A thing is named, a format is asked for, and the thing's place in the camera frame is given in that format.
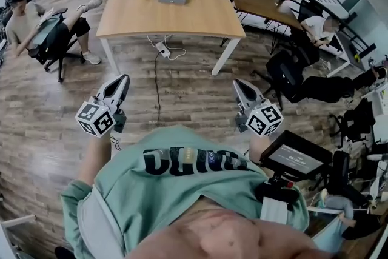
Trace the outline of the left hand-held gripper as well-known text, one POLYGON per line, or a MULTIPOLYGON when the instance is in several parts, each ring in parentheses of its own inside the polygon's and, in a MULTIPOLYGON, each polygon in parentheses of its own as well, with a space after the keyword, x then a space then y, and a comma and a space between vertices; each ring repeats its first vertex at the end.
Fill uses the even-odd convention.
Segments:
POLYGON ((104 95, 98 93, 84 101, 76 113, 75 120, 85 133, 101 138, 109 131, 122 133, 126 116, 120 108, 130 86, 130 77, 123 74, 107 82, 104 95))

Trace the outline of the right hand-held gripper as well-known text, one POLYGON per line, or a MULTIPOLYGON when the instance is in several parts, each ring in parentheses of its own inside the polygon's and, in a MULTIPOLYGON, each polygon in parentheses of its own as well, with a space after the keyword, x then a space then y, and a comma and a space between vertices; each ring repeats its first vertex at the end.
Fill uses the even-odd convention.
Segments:
POLYGON ((268 99, 263 99, 259 88, 243 79, 233 81, 236 102, 241 112, 238 112, 235 121, 241 133, 250 130, 259 137, 273 133, 284 121, 279 108, 268 99), (246 101, 255 101, 246 108, 246 101))

